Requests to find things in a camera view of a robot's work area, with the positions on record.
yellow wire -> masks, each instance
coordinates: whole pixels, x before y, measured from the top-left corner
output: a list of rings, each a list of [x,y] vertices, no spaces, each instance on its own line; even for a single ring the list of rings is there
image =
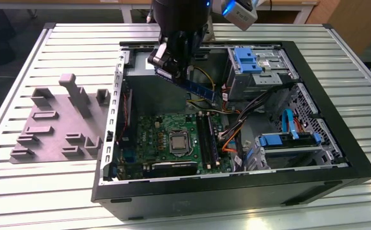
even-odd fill
[[[213,84],[213,80],[212,78],[209,77],[208,73],[200,68],[200,67],[193,67],[194,69],[197,69],[198,71],[202,72],[202,74],[206,76],[206,78],[209,79],[210,81],[210,85],[212,85],[212,91],[214,90],[214,84]]]
[[[208,73],[200,68],[200,67],[193,67],[194,69],[197,69],[198,71],[202,72],[202,74],[205,75],[205,77],[208,78],[208,80],[210,81],[210,85],[212,85],[212,91],[214,90],[214,84],[213,84],[213,80],[210,78],[210,76],[208,75]],[[193,99],[193,100],[186,100],[188,102],[201,102],[204,101],[205,99]]]

motherboard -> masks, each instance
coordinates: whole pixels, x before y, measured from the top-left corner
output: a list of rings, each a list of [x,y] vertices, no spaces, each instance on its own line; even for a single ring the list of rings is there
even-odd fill
[[[216,141],[209,148],[201,136],[214,137],[222,131],[218,114],[209,114],[213,135],[204,133],[201,118],[198,114],[173,114],[139,116],[137,123],[137,144],[135,149],[122,150],[125,161],[126,179],[146,178],[147,167],[165,167],[167,164],[184,164],[196,169],[194,174],[210,174],[230,172],[230,160],[228,155],[218,154],[220,146]]]

metal table surface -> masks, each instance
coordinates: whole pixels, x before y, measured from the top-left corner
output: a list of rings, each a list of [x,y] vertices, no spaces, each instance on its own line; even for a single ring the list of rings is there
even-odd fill
[[[110,87],[119,41],[155,40],[145,24],[57,24],[43,29],[0,108],[0,227],[10,229],[369,229],[371,180],[305,206],[121,222],[90,202],[94,161],[11,165],[34,87],[65,93],[71,72],[86,93]],[[216,40],[293,40],[371,160],[371,72],[333,30],[320,25],[256,24],[241,32],[214,24]]]

cable connector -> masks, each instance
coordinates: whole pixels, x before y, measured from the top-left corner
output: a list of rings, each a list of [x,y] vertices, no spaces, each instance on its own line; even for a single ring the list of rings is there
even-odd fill
[[[149,10],[147,15],[146,15],[146,18],[145,18],[146,24],[150,23],[151,19],[153,19],[153,10]]]
[[[224,140],[224,139],[225,139],[225,137],[222,137],[222,133],[224,133],[224,132],[218,132],[218,133],[217,133],[217,139],[218,139],[218,140]]]

aluminum table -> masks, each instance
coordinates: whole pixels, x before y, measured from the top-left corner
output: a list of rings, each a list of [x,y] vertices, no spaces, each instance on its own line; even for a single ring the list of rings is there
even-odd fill
[[[292,40],[371,161],[371,72],[332,29],[256,24],[241,32],[214,24],[216,40]],[[61,73],[86,93],[110,87],[119,41],[150,41],[146,24],[57,24],[42,30],[0,108],[0,227],[35,229],[369,229],[371,180],[305,206],[121,222],[90,202],[94,161],[7,162],[33,102],[34,87],[65,93]]]

